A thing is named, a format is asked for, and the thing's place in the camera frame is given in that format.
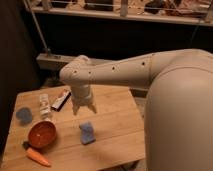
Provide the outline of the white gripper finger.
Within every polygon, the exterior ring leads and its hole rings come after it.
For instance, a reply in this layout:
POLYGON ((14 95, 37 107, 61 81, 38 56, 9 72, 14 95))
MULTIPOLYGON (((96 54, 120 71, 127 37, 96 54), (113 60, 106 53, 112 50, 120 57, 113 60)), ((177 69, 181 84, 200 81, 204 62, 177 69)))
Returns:
POLYGON ((79 109, 80 109, 80 106, 79 106, 79 105, 74 105, 74 106, 73 106, 73 114, 74 114, 74 115, 77 115, 79 109))
POLYGON ((97 109, 96 109, 96 106, 95 106, 94 104, 89 104, 89 105, 88 105, 88 108, 89 108, 92 112, 97 113, 97 109))

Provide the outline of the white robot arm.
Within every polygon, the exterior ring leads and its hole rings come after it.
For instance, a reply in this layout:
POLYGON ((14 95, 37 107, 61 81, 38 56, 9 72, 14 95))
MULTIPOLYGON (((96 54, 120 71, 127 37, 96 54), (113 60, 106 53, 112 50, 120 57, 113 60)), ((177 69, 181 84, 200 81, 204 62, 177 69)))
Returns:
POLYGON ((80 55, 60 79, 71 87, 74 110, 93 100, 92 84, 147 89, 148 171, 213 171, 213 53, 170 50, 100 65, 80 55))

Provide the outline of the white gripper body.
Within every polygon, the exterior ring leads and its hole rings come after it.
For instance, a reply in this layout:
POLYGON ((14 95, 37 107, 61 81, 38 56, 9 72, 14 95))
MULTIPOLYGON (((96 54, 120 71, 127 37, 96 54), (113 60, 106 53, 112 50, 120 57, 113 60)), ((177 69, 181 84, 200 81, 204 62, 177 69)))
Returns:
POLYGON ((87 106, 93 102, 93 93, 89 85, 73 86, 72 101, 76 106, 87 106))

